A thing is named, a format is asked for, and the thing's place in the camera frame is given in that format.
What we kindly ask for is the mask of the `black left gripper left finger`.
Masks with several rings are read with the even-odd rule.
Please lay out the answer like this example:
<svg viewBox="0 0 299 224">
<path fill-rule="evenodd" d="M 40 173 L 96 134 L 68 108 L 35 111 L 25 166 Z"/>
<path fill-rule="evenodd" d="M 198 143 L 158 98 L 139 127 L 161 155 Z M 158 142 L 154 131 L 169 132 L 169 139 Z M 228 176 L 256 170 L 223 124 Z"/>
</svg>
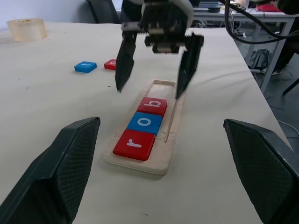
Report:
<svg viewBox="0 0 299 224">
<path fill-rule="evenodd" d="M 92 168 L 99 117 L 64 127 L 0 205 L 0 224 L 72 224 Z"/>
</svg>

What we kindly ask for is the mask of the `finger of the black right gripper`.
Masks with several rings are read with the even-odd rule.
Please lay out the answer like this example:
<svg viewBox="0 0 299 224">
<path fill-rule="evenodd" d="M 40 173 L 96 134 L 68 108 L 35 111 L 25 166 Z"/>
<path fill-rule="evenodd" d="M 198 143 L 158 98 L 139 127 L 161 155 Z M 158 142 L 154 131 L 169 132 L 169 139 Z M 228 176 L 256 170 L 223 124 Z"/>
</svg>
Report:
<svg viewBox="0 0 299 224">
<path fill-rule="evenodd" d="M 115 83 L 118 92 L 121 92 L 128 81 L 133 66 L 133 56 L 136 49 L 137 32 L 124 31 L 122 42 L 116 58 Z"/>
<path fill-rule="evenodd" d="M 176 99 L 183 95 L 197 70 L 201 48 L 204 44 L 204 36 L 192 33 L 190 36 L 186 36 L 186 40 L 186 50 L 182 54 L 178 70 Z"/>
</svg>

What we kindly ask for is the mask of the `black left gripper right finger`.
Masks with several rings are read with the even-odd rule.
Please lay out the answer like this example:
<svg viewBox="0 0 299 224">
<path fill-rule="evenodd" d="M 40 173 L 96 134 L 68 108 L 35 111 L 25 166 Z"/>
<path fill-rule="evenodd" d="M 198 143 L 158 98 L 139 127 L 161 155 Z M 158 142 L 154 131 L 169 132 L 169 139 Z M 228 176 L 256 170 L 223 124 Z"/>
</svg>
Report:
<svg viewBox="0 0 299 224">
<path fill-rule="evenodd" d="M 299 155 L 272 130 L 226 119 L 237 173 L 263 224 L 299 224 Z"/>
</svg>

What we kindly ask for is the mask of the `blue letter t block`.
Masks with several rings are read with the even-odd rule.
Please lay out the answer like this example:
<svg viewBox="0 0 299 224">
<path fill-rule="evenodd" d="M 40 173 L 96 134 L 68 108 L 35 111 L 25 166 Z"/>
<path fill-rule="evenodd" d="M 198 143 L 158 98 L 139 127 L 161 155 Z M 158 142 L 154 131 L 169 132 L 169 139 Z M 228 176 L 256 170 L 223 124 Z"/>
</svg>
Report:
<svg viewBox="0 0 299 224">
<path fill-rule="evenodd" d="M 97 68 L 97 64 L 94 62 L 82 61 L 74 66 L 76 72 L 89 73 Z"/>
</svg>

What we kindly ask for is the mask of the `red letter b block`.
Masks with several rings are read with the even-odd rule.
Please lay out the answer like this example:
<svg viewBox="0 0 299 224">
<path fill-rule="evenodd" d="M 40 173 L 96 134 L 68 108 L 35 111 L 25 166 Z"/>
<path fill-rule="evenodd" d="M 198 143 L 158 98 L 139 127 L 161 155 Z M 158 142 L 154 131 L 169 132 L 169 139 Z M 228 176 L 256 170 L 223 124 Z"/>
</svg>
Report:
<svg viewBox="0 0 299 224">
<path fill-rule="evenodd" d="M 140 102 L 137 112 L 164 116 L 168 101 L 161 98 L 144 97 Z"/>
</svg>

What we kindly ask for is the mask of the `blue letter o block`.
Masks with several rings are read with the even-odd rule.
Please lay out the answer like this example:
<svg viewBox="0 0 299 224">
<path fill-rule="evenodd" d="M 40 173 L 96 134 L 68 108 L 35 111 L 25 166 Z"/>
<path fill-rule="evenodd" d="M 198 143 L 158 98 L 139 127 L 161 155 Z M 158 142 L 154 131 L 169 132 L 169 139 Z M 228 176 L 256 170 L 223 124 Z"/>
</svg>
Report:
<svg viewBox="0 0 299 224">
<path fill-rule="evenodd" d="M 162 117 L 150 113 L 136 112 L 130 120 L 127 129 L 152 133 L 157 136 Z"/>
</svg>

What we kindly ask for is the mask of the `red letter r block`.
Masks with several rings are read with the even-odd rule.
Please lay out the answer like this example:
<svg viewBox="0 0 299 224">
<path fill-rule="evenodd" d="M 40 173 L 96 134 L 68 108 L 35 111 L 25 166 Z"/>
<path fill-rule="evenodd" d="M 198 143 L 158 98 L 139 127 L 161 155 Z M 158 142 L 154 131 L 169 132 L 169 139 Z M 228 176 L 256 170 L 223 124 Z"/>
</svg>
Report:
<svg viewBox="0 0 299 224">
<path fill-rule="evenodd" d="M 113 153 L 139 161 L 149 158 L 155 135 L 152 133 L 126 129 L 114 147 Z"/>
</svg>

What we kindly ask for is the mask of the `wooden letter tray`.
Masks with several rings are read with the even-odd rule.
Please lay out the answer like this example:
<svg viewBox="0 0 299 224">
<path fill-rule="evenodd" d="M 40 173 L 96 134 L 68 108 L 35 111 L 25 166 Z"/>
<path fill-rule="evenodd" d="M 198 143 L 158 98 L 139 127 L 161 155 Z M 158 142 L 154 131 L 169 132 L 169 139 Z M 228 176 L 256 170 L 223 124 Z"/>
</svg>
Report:
<svg viewBox="0 0 299 224">
<path fill-rule="evenodd" d="M 175 82 L 166 80 L 153 80 L 150 84 L 147 84 L 144 87 L 132 104 L 130 110 L 126 115 L 124 115 L 123 123 L 115 131 L 113 138 L 108 143 L 104 153 L 105 161 L 114 165 L 155 175 L 164 175 L 167 173 L 171 162 L 183 102 L 185 99 L 184 96 L 181 96 L 179 99 L 175 98 L 176 87 L 177 85 Z M 158 134 L 155 136 L 155 142 L 149 158 L 146 161 L 139 161 L 115 155 L 113 153 L 114 147 L 123 132 L 127 129 L 130 120 L 137 112 L 137 108 L 144 97 L 161 98 L 168 101 L 167 108 L 164 116 L 162 117 Z"/>
</svg>

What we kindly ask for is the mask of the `black office chair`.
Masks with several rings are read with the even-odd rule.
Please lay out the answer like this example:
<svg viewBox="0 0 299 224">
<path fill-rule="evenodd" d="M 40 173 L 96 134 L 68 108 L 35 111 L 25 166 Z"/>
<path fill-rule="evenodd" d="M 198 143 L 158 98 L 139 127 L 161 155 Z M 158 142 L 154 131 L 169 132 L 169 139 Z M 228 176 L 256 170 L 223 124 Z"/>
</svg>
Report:
<svg viewBox="0 0 299 224">
<path fill-rule="evenodd" d="M 120 24 L 112 0 L 86 0 L 97 24 Z"/>
</svg>

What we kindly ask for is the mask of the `black bag on floor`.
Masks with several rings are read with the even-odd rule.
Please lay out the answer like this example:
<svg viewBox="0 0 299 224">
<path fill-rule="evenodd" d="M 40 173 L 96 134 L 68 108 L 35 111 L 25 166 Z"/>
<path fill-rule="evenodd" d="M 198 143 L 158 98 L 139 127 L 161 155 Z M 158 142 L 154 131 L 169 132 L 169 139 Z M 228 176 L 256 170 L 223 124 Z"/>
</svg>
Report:
<svg viewBox="0 0 299 224">
<path fill-rule="evenodd" d="M 270 52 L 268 49 L 254 50 L 251 54 L 248 67 L 254 70 L 264 70 L 269 65 Z"/>
</svg>

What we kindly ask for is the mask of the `grey background desk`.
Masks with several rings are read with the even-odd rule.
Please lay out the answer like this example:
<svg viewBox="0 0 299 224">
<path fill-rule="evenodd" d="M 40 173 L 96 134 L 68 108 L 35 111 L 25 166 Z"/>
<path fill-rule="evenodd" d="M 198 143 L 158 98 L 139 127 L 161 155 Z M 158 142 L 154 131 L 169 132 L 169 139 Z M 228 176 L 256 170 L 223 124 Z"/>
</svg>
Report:
<svg viewBox="0 0 299 224">
<path fill-rule="evenodd" d="M 267 44 L 275 42 L 276 46 L 274 48 L 271 61 L 267 67 L 266 73 L 264 75 L 263 81 L 260 86 L 260 90 L 262 93 L 265 92 L 267 85 L 269 83 L 269 80 L 271 78 L 271 75 L 274 71 L 275 65 L 278 61 L 280 52 L 283 48 L 283 45 L 285 43 L 286 38 L 291 38 L 291 34 L 289 34 L 289 31 L 293 25 L 293 22 L 298 15 L 287 15 L 282 12 L 261 12 L 257 11 L 256 9 L 246 9 L 241 10 L 240 8 L 236 6 L 231 6 L 234 13 L 230 14 L 228 12 L 228 9 L 221 10 L 217 13 L 211 13 L 208 12 L 206 9 L 201 8 L 194 8 L 194 20 L 198 21 L 223 21 L 225 23 L 225 27 L 229 35 L 234 38 L 238 42 L 242 42 L 245 44 L 249 44 L 249 50 L 246 56 L 246 63 L 249 63 L 249 57 L 251 56 L 254 45 L 258 44 Z M 254 31 L 254 36 L 252 37 L 251 41 L 245 40 L 244 38 L 234 37 L 234 33 L 232 28 L 229 25 L 229 21 L 238 21 L 238 22 L 250 22 L 253 21 L 256 23 L 256 28 Z M 283 23 L 283 29 L 282 29 L 282 35 L 283 37 L 278 37 L 276 34 L 272 34 L 271 31 L 267 30 L 267 27 L 264 25 L 266 22 L 276 22 L 276 23 Z M 269 35 L 272 36 L 271 40 L 268 41 L 256 41 L 256 38 L 260 32 L 260 30 L 263 29 L 266 31 Z"/>
</svg>

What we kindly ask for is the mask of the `red cloth on desk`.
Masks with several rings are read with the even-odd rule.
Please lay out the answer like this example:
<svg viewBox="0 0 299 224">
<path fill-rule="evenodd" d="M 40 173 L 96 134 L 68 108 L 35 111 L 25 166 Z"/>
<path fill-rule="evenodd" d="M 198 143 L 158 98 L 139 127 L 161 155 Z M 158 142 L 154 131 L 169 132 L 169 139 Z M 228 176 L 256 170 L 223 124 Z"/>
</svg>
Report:
<svg viewBox="0 0 299 224">
<path fill-rule="evenodd" d="M 270 4 L 264 4 L 264 5 L 258 5 L 256 7 L 257 11 L 261 12 L 282 12 L 279 8 L 275 7 L 274 5 Z"/>
</svg>

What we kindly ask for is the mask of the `person in dark clothes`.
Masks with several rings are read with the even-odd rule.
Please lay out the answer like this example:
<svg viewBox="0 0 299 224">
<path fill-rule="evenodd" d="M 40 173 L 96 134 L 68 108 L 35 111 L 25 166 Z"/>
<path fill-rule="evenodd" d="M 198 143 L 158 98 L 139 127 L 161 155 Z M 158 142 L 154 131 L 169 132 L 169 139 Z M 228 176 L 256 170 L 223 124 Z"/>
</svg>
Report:
<svg viewBox="0 0 299 224">
<path fill-rule="evenodd" d="M 275 0 L 273 2 L 276 8 L 278 8 L 280 11 L 282 11 L 285 14 L 299 14 L 299 0 Z M 293 25 L 290 29 L 290 33 L 298 31 L 299 30 L 299 17 L 296 17 Z M 287 44 L 290 41 L 290 39 L 286 39 L 284 46 L 280 52 L 280 56 L 278 58 L 278 61 L 276 63 L 276 66 L 273 71 L 273 75 L 278 75 L 281 73 L 281 71 L 287 66 L 291 58 L 293 57 L 294 53 L 290 52 Z"/>
</svg>

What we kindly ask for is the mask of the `clear tape roll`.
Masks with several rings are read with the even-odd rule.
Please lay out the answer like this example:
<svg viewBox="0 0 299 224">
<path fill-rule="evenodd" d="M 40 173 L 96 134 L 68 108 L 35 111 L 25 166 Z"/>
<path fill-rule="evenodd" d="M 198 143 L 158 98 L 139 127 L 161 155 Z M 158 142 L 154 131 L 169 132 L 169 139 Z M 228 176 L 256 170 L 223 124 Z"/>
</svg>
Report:
<svg viewBox="0 0 299 224">
<path fill-rule="evenodd" d="M 30 18 L 7 21 L 7 27 L 14 41 L 30 42 L 47 37 L 43 19 Z"/>
</svg>

